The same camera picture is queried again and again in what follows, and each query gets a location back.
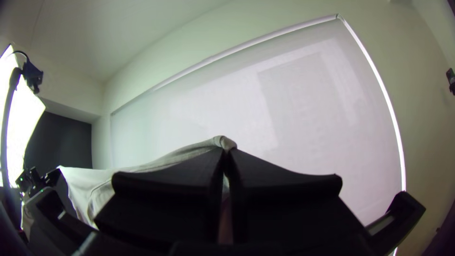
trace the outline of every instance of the roller blind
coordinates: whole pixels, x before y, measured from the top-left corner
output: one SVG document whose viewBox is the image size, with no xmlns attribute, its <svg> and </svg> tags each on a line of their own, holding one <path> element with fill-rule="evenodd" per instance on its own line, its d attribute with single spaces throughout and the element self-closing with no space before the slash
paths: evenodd
<svg viewBox="0 0 455 256">
<path fill-rule="evenodd" d="M 388 96 L 356 40 L 344 21 L 322 22 L 140 95 L 111 115 L 114 166 L 225 135 L 291 171 L 340 175 L 340 197 L 369 224 L 401 191 L 404 166 Z"/>
</svg>

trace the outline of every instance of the white roller blind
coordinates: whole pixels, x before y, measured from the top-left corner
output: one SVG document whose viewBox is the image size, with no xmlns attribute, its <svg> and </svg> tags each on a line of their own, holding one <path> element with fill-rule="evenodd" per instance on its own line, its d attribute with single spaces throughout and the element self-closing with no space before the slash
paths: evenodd
<svg viewBox="0 0 455 256">
<path fill-rule="evenodd" d="M 340 175 L 341 198 L 368 224 L 401 190 L 401 144 L 381 83 L 343 21 L 298 29 L 113 113 L 113 164 L 143 164 L 226 135 L 239 149 L 291 171 Z"/>
</svg>

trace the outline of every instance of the white cloth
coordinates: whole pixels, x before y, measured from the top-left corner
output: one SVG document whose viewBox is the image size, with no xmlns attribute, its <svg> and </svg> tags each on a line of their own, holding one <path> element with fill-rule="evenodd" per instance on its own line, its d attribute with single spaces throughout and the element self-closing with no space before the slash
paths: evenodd
<svg viewBox="0 0 455 256">
<path fill-rule="evenodd" d="M 109 170 L 94 170 L 59 166 L 68 183 L 68 197 L 73 203 L 77 217 L 84 223 L 97 229 L 94 219 L 103 206 L 114 195 L 111 178 L 116 172 L 146 173 L 165 169 L 216 147 L 225 151 L 237 147 L 236 143 L 225 136 L 216 136 L 209 140 L 177 149 L 155 161 L 144 165 Z M 224 177 L 223 194 L 228 190 L 228 180 Z"/>
</svg>

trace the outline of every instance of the light stand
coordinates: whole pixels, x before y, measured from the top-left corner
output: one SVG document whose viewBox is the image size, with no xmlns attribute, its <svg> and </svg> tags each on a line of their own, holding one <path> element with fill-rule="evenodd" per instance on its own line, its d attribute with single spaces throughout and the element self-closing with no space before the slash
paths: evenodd
<svg viewBox="0 0 455 256">
<path fill-rule="evenodd" d="M 20 76 L 23 75 L 24 79 L 27 82 L 27 86 L 33 91 L 34 94 L 39 92 L 38 85 L 41 84 L 43 80 L 43 72 L 38 70 L 28 58 L 27 54 L 22 51 L 15 51 L 12 54 L 21 54 L 27 60 L 21 68 L 14 68 L 11 72 L 9 79 L 8 93 L 5 99 L 5 107 L 3 109 L 3 121 L 1 125 L 1 142 L 0 142 L 0 165 L 1 165 L 1 175 L 3 179 L 3 189 L 5 192 L 4 201 L 6 204 L 6 211 L 11 219 L 16 219 L 17 217 L 12 214 L 12 209 L 14 209 L 13 204 L 13 195 L 10 188 L 9 176 L 8 176 L 8 157 L 7 157 L 7 137 L 8 137 L 8 120 L 9 112 L 11 110 L 11 104 L 13 101 L 14 91 L 17 90 L 19 84 Z"/>
</svg>

